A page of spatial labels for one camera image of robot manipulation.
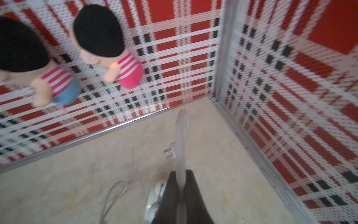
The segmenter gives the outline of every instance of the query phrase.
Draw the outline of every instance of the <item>blue pants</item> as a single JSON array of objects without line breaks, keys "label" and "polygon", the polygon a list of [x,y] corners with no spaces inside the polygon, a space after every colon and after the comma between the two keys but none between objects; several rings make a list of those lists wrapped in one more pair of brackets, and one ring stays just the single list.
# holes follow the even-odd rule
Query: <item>blue pants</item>
[{"label": "blue pants", "polygon": [[76,77],[73,77],[68,87],[52,99],[52,102],[60,105],[73,103],[81,93],[81,85]]}]

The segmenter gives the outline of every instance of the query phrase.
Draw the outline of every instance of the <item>tiled floor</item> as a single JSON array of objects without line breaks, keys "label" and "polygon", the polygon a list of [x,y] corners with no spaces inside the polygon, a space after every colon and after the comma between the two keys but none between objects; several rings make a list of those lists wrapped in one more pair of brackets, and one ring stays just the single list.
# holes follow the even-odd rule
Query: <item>tiled floor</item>
[{"label": "tiled floor", "polygon": [[0,223],[98,224],[109,188],[129,179],[107,223],[147,223],[150,189],[173,168],[163,150],[181,108],[191,117],[186,165],[214,222],[296,223],[208,98],[0,175]]}]

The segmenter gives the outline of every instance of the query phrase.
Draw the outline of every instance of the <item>black hair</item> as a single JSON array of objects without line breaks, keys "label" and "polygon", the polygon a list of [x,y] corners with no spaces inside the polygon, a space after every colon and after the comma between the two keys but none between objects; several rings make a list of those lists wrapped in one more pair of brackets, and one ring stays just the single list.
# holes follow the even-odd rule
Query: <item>black hair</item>
[{"label": "black hair", "polygon": [[28,72],[45,67],[49,56],[36,34],[25,24],[0,17],[0,69]]},{"label": "black hair", "polygon": [[78,44],[101,57],[117,57],[124,51],[122,30],[116,16],[100,5],[86,5],[73,23]]}]

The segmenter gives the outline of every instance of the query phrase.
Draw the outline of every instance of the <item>doll hand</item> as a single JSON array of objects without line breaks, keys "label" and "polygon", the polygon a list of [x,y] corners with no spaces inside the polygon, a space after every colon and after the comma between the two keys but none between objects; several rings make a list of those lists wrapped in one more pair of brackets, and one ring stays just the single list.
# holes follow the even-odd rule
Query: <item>doll hand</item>
[{"label": "doll hand", "polygon": [[113,63],[110,68],[108,69],[108,71],[106,72],[104,79],[106,82],[114,82],[116,81],[118,75],[121,72],[121,67],[118,66],[117,63]]},{"label": "doll hand", "polygon": [[46,106],[51,103],[52,89],[48,83],[40,78],[35,78],[31,86],[35,88],[34,101],[32,102],[34,107]]},{"label": "doll hand", "polygon": [[46,106],[47,104],[51,103],[51,100],[45,97],[36,96],[34,97],[34,101],[32,102],[32,105],[34,107],[42,107]]}]

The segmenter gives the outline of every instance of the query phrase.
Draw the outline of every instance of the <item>pink pants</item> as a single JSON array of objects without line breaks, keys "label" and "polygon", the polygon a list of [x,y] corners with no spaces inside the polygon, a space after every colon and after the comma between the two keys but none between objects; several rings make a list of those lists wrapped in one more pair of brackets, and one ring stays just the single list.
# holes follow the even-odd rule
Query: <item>pink pants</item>
[{"label": "pink pants", "polygon": [[134,89],[137,87],[144,76],[144,70],[142,63],[139,63],[136,69],[127,77],[121,80],[117,80],[117,82],[126,89]]}]

